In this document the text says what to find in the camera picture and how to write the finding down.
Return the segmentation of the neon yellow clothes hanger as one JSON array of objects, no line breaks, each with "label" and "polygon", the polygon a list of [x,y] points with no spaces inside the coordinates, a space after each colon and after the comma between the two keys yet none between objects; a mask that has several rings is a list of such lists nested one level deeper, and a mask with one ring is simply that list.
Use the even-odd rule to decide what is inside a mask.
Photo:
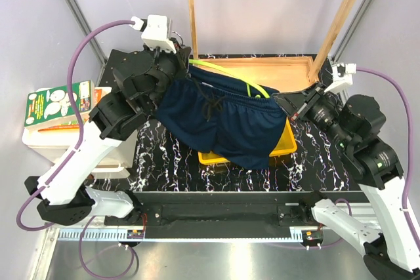
[{"label": "neon yellow clothes hanger", "polygon": [[203,70],[203,71],[208,71],[209,69],[212,69],[213,71],[211,73],[215,73],[217,75],[224,75],[227,77],[237,79],[238,81],[242,81],[243,83],[246,84],[248,97],[252,97],[251,87],[253,87],[258,92],[255,95],[255,98],[262,98],[262,97],[264,97],[265,99],[270,98],[269,93],[257,83],[253,82],[250,79],[247,79],[246,77],[242,75],[237,75],[232,70],[228,70],[227,68],[224,68],[222,66],[212,64],[210,62],[206,62],[203,60],[195,60],[191,58],[188,60],[188,66],[197,66],[198,69]]}]

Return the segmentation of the navy blue shorts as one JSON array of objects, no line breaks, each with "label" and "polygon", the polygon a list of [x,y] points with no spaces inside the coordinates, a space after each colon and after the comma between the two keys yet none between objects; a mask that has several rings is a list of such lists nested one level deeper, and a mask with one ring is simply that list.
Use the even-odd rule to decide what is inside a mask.
[{"label": "navy blue shorts", "polygon": [[245,82],[190,66],[189,76],[167,89],[155,117],[193,150],[261,170],[269,166],[287,115]]}]

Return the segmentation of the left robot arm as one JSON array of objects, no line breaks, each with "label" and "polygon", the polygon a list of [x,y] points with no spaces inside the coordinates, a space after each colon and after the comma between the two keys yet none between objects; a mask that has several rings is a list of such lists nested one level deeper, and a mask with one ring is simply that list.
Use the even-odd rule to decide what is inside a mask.
[{"label": "left robot arm", "polygon": [[142,205],[128,191],[102,191],[84,181],[98,163],[145,124],[167,89],[188,75],[191,48],[170,40],[174,52],[162,48],[130,52],[112,62],[115,85],[91,110],[83,134],[43,176],[24,182],[47,226],[72,226],[86,217],[108,216],[122,224],[142,220]]}]

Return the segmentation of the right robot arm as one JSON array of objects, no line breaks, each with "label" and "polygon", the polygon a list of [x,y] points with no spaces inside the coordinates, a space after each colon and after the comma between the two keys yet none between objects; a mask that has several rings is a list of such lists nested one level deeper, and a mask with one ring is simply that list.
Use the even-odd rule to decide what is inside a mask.
[{"label": "right robot arm", "polygon": [[299,220],[333,230],[360,253],[376,279],[418,279],[419,224],[404,193],[408,177],[396,152],[379,137],[386,117],[377,101],[357,94],[339,107],[320,83],[273,98],[290,120],[314,123],[337,145],[345,170],[367,197],[380,228],[361,223],[318,191],[300,200]]}]

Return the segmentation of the wooden clothes rack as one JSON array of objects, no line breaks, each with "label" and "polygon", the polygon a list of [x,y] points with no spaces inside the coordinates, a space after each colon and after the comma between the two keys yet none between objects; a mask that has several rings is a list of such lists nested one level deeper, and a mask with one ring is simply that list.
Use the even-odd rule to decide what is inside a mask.
[{"label": "wooden clothes rack", "polygon": [[342,0],[340,7],[329,27],[327,35],[315,58],[310,56],[260,57],[260,58],[199,58],[196,35],[196,17],[194,0],[188,0],[190,31],[192,37],[193,59],[203,60],[232,70],[253,82],[293,92],[305,89],[317,83],[320,70],[342,30],[356,0]]}]

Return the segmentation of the yellow plastic tray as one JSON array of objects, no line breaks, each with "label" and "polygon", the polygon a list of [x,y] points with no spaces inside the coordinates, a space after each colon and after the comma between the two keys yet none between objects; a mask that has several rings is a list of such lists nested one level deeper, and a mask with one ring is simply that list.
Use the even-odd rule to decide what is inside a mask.
[{"label": "yellow plastic tray", "polygon": [[[293,134],[289,119],[286,119],[285,128],[282,133],[282,137],[278,140],[278,143],[274,150],[270,153],[269,157],[281,157],[289,155],[297,151],[297,143]],[[221,163],[229,163],[230,161],[226,158],[219,156],[213,152],[202,153],[198,152],[198,160],[202,165],[218,165]]]}]

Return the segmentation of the black foam board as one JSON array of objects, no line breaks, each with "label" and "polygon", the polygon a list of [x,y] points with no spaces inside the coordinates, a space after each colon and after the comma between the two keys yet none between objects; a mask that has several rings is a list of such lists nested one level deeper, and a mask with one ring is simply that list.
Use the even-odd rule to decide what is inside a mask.
[{"label": "black foam board", "polygon": [[123,74],[123,77],[133,79],[137,89],[142,90],[147,84],[144,76],[140,75],[140,51],[123,52],[113,49],[109,55],[99,87],[110,87],[112,92],[119,91],[114,71]]}]

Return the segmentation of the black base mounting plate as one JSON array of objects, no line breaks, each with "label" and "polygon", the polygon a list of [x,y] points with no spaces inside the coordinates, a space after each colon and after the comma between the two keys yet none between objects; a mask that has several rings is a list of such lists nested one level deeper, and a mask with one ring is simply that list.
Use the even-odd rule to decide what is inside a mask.
[{"label": "black base mounting plate", "polygon": [[316,193],[304,192],[139,192],[146,238],[193,241],[291,237],[291,227],[316,228],[300,208]]}]

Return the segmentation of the green printed cardboard box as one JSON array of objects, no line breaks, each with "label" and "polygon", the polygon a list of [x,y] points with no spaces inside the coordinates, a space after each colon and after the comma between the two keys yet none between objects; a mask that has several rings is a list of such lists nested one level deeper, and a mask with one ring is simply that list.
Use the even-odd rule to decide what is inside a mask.
[{"label": "green printed cardboard box", "polygon": [[[79,110],[82,122],[89,113],[111,92],[111,87],[95,87],[90,80],[74,83],[73,99]],[[28,94],[24,128],[33,130],[78,129],[79,124],[73,110],[67,86],[47,88]]]}]

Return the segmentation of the white plastic container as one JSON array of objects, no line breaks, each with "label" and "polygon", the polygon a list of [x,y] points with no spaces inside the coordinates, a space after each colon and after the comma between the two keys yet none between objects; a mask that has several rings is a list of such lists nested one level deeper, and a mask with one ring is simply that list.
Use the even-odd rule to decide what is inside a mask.
[{"label": "white plastic container", "polygon": [[[78,129],[65,130],[27,130],[24,128],[22,142],[52,163],[57,163],[65,151],[76,143]],[[126,178],[128,169],[133,166],[137,133],[119,147],[108,153],[93,171],[96,178]]]}]

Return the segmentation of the left aluminium frame post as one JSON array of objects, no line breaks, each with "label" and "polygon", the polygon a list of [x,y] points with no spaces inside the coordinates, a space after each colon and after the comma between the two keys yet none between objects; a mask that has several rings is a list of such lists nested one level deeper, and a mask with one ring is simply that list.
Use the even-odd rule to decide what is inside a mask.
[{"label": "left aluminium frame post", "polygon": [[[84,34],[84,36],[87,36],[89,33],[92,32],[92,29],[83,14],[81,7],[79,6],[79,3],[77,0],[65,0],[68,8],[70,9],[71,13],[73,14],[73,17],[79,26],[80,30]],[[103,50],[100,48],[100,45],[98,44],[98,41],[96,39],[91,39],[89,43],[96,59],[99,61],[101,66],[104,66],[107,62],[107,57],[104,54]]]}]

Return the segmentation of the aluminium frame post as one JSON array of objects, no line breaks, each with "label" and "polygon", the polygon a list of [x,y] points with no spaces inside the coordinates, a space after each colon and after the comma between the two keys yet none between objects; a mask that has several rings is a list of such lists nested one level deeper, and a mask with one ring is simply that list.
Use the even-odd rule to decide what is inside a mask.
[{"label": "aluminium frame post", "polygon": [[364,16],[367,14],[373,2],[374,0],[362,0],[362,2],[360,3],[360,6],[358,7],[358,10],[356,11],[356,14],[354,15],[354,18],[351,20],[351,23],[346,29],[344,37],[339,42],[337,49],[331,55],[331,58],[330,58],[331,62],[337,62],[339,61],[340,57],[342,57],[346,47],[350,43],[350,40],[352,39],[353,35],[356,33],[358,26],[362,22]]},{"label": "aluminium frame post", "polygon": [[[84,34],[84,36],[87,36],[89,33],[92,32],[92,29],[83,14],[81,7],[79,6],[79,3],[77,0],[65,0],[68,8],[70,9],[71,13],[73,14],[73,17],[79,26],[80,30]],[[101,66],[104,66],[107,62],[107,57],[104,54],[103,50],[100,48],[100,45],[98,44],[98,41],[96,39],[91,39],[89,43],[96,59],[99,61]]]}]

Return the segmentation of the right aluminium frame post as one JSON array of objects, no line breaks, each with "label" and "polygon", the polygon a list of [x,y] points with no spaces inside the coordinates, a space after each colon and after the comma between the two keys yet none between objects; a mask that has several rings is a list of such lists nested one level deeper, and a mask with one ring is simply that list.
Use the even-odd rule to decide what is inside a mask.
[{"label": "right aluminium frame post", "polygon": [[360,3],[360,6],[358,7],[358,10],[356,11],[356,14],[354,15],[354,18],[351,20],[351,23],[346,29],[344,37],[339,42],[337,49],[331,55],[331,58],[330,58],[331,62],[337,62],[339,61],[340,57],[342,57],[346,47],[350,43],[350,40],[352,39],[353,35],[356,33],[358,26],[362,22],[364,16],[367,14],[373,2],[374,0],[362,0],[362,2]]}]

